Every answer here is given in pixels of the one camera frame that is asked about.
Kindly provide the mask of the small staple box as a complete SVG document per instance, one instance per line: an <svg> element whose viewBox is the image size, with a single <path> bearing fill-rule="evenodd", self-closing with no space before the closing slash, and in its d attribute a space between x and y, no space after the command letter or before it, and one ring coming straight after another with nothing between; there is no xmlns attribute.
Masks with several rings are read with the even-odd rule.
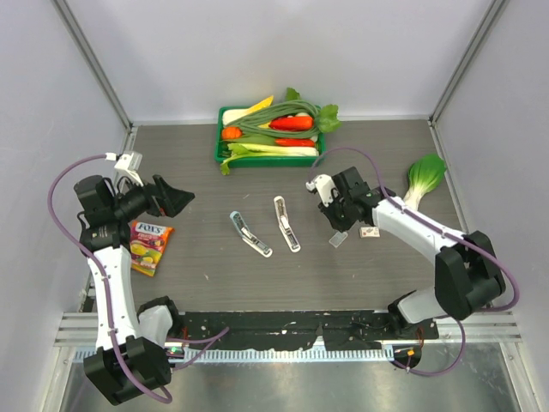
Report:
<svg viewBox="0 0 549 412"><path fill-rule="evenodd" d="M378 227L361 227L359 229L359 236L361 239L379 238L380 231Z"/></svg>

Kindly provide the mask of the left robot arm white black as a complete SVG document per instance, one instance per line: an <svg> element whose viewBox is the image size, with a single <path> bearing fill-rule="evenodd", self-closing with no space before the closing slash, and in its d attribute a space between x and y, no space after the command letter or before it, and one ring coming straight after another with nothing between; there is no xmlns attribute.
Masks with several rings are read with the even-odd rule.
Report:
<svg viewBox="0 0 549 412"><path fill-rule="evenodd" d="M174 302L163 296L136 307L131 289L130 224L143 213L174 217L195 197L160 175L151 184L116 193L109 178L87 177L74 186L83 211L80 246L94 278L98 313L96 353L84 372L113 405L154 395L170 383L165 342L183 335Z"/></svg>

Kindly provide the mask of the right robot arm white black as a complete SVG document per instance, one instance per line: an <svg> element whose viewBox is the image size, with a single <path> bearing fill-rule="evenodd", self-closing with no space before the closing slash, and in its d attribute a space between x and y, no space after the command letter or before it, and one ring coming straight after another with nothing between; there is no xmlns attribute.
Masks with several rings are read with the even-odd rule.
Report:
<svg viewBox="0 0 549 412"><path fill-rule="evenodd" d="M505 292L504 275L484 233L462 233L410 209L393 191L371 188L356 167L333 176L319 174L305 187L320 197L318 208L334 230L369 224L411 246L433 266L431 287L389 304L387 326L392 336L408 338L432 318L464 320Z"/></svg>

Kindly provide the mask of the white stapler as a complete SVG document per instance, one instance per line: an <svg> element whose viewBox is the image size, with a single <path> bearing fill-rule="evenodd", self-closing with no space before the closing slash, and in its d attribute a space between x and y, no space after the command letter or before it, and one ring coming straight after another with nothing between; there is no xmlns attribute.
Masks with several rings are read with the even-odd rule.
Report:
<svg viewBox="0 0 549 412"><path fill-rule="evenodd" d="M284 197L277 196L274 198L274 208L279 229L284 237L291 252L296 253L301 250L301 245L290 226L287 214L287 207Z"/></svg>

